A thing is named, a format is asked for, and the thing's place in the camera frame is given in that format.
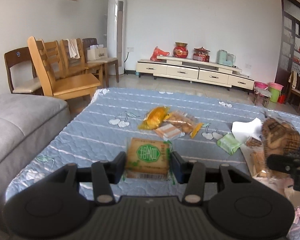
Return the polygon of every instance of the brown chair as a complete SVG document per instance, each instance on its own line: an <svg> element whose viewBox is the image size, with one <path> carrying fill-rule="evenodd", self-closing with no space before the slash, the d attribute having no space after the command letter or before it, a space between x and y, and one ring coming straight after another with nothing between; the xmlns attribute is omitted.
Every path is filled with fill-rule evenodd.
<svg viewBox="0 0 300 240"><path fill-rule="evenodd" d="M8 75L8 84L10 92L13 94L34 94L38 89L41 88L40 80L37 77L35 68L31 59L31 55L28 47L14 49L4 54L4 61L6 63L7 75ZM24 82L18 87L14 87L12 84L11 78L11 69L16 64L30 61L32 65L32 76L33 79Z"/></svg>
<svg viewBox="0 0 300 240"><path fill-rule="evenodd" d="M27 42L45 96L67 100L90 95L92 99L97 87L101 85L94 75L83 74L56 81L42 41L30 37Z"/></svg>
<svg viewBox="0 0 300 240"><path fill-rule="evenodd" d="M85 68L82 66L74 66L70 68L65 68L65 64L62 58L62 55L59 50L59 45L57 41L50 41L50 42L43 42L43 47L46 50L48 60L50 65L53 68L53 64L57 63L58 64L58 71L55 71L55 77L56 79L59 78L66 78L66 77L71 77L75 76L78 74L83 74L85 71Z"/></svg>
<svg viewBox="0 0 300 240"><path fill-rule="evenodd" d="M84 68L86 73L94 69L98 72L95 75L98 75L101 86L103 87L103 63L86 63L81 40L79 38L77 38L76 40L77 40L77 46L78 46L78 51L80 56L79 59L70 58L69 44L67 40L60 41L63 60L65 62L65 68L66 69L71 69L73 67Z"/></svg>
<svg viewBox="0 0 300 240"><path fill-rule="evenodd" d="M95 38L86 38L86 39L82 39L82 44L83 44L84 55L87 62L87 48L89 48L91 45L98 45L98 42L97 39ZM106 87L109 87L108 66L115 64L115 76L117 79L117 83L119 83L119 62L116 57L111 57L111 58L107 57L103 59L94 60L93 62L100 62L104 64L105 76L106 76Z"/></svg>
<svg viewBox="0 0 300 240"><path fill-rule="evenodd" d="M300 79L298 78L298 74L297 74L297 86L296 87L299 87L299 83L300 83ZM291 97L291 94L294 94L294 95L300 97L300 90L293 88L292 84L293 84L293 72L292 72L292 75L291 75L291 82L290 82L290 85L289 85L289 93L288 93L286 102L289 101L289 99ZM297 109L297 113L299 113L299 111L300 111L300 103L299 103L299 106L298 106L298 109Z"/></svg>

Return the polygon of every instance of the small stool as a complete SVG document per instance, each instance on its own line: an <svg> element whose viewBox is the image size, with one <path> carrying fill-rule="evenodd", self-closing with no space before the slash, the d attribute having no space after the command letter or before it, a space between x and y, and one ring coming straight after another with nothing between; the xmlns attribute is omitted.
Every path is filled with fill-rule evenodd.
<svg viewBox="0 0 300 240"><path fill-rule="evenodd" d="M262 105L267 108L269 99L272 96L271 92L261 88L254 88L254 105L257 105L258 99L262 98Z"/></svg>

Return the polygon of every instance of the green logo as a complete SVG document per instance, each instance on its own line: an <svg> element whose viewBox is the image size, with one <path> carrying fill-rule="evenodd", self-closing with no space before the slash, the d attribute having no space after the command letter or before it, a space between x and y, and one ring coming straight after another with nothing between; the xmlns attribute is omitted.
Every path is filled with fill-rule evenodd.
<svg viewBox="0 0 300 240"><path fill-rule="evenodd" d="M139 147L137 154L140 160L151 163L159 159L160 151L157 147L146 144Z"/></svg>

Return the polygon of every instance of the gray ottoman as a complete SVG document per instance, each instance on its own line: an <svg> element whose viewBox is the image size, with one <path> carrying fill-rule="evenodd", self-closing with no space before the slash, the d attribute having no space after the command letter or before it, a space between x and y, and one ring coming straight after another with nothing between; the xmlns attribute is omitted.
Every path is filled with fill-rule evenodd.
<svg viewBox="0 0 300 240"><path fill-rule="evenodd" d="M0 195L69 121L68 104L61 99L0 95Z"/></svg>

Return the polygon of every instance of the white tv cabinet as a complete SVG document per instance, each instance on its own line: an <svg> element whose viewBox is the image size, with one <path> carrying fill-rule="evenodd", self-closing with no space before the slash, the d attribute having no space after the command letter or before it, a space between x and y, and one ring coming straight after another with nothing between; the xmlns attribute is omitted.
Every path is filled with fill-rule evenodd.
<svg viewBox="0 0 300 240"><path fill-rule="evenodd" d="M202 62L188 58L157 56L162 61L141 59L137 62L136 71L153 74L156 77L167 77L194 82L201 82L227 87L240 87L253 90L254 80L241 75L241 69L212 62Z"/></svg>

